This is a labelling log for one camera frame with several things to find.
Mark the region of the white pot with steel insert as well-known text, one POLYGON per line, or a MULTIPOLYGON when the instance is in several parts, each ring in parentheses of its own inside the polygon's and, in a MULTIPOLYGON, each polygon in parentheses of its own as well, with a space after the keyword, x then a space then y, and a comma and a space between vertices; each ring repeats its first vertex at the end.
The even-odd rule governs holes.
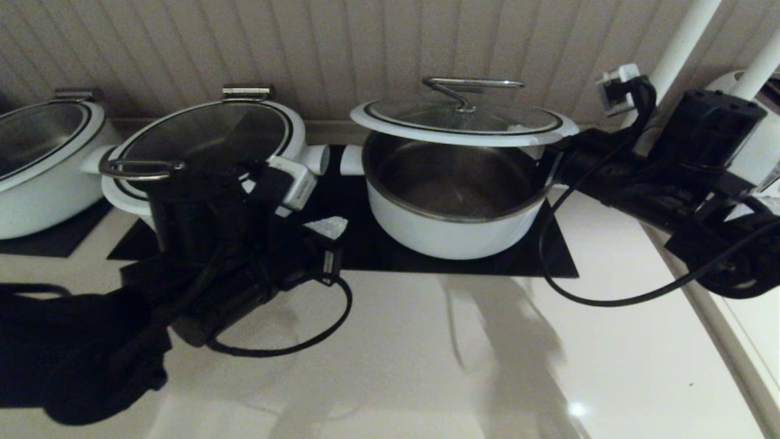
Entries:
POLYGON ((339 166, 363 177, 380 227, 415 252, 474 260, 504 252, 529 231, 552 185, 544 160, 519 148, 414 141, 373 132, 347 145, 339 166))

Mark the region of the glass lid with white rim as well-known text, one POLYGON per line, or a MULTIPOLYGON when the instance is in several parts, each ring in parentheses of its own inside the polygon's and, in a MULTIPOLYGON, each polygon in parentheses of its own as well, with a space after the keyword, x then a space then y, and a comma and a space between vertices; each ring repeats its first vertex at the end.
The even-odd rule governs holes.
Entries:
POLYGON ((491 90, 518 90, 525 83, 507 79, 424 77, 431 95, 382 98, 354 108, 349 116, 373 132, 414 141, 487 148, 543 145, 580 132, 578 125, 560 113, 505 100, 491 90), (545 127, 538 137, 511 134, 511 125, 545 127))
POLYGON ((187 166, 230 166, 273 156, 298 160, 305 125, 291 108, 259 98, 226 98, 153 122, 112 150, 107 160, 181 160, 187 166))
POLYGON ((87 100, 51 100, 0 116, 0 193, 53 170, 119 132, 102 105, 87 100))

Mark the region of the small black induction mat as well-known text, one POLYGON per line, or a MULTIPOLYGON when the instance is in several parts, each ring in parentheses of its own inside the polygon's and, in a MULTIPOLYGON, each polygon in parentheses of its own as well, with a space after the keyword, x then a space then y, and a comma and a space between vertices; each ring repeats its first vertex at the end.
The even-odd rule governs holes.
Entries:
POLYGON ((103 199, 54 227, 0 241, 0 255, 68 258, 97 227, 113 205, 103 199))

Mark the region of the large black induction mat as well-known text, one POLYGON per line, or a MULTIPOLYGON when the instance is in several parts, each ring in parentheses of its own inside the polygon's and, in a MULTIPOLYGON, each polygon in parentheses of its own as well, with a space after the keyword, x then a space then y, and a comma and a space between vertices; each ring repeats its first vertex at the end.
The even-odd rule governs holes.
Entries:
POLYGON ((579 277, 573 256, 556 222, 549 225, 544 246, 538 247, 539 225, 535 223, 513 246, 496 255, 474 260, 446 260, 404 247, 390 237, 376 222, 367 196, 363 177, 346 177, 339 166, 345 146, 332 145, 328 170, 303 211, 287 218, 273 217, 270 242, 278 241, 283 231, 293 230, 310 221, 341 216, 348 225, 340 238, 341 267, 356 271, 396 273, 459 273, 502 277, 542 277, 539 255, 544 255, 548 271, 554 278, 579 277))

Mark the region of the white round pole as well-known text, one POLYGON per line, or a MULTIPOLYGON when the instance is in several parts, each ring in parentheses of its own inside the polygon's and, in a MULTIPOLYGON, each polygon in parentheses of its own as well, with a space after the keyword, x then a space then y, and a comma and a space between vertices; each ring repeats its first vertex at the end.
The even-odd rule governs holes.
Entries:
POLYGON ((692 0, 679 26, 650 75, 656 89, 656 103, 664 100, 668 90, 690 58, 723 0, 692 0))
POLYGON ((779 66, 780 27, 777 27, 768 43, 755 56, 738 81, 727 91, 727 94, 752 101, 779 66))

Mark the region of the white toaster appliance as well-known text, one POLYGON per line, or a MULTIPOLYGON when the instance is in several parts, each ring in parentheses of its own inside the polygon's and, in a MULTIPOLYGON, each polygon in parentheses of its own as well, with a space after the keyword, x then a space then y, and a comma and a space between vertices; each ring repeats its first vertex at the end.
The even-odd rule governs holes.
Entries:
POLYGON ((780 68, 758 89, 752 102, 766 111, 753 133, 743 142, 729 172, 764 192, 780 178, 780 68))

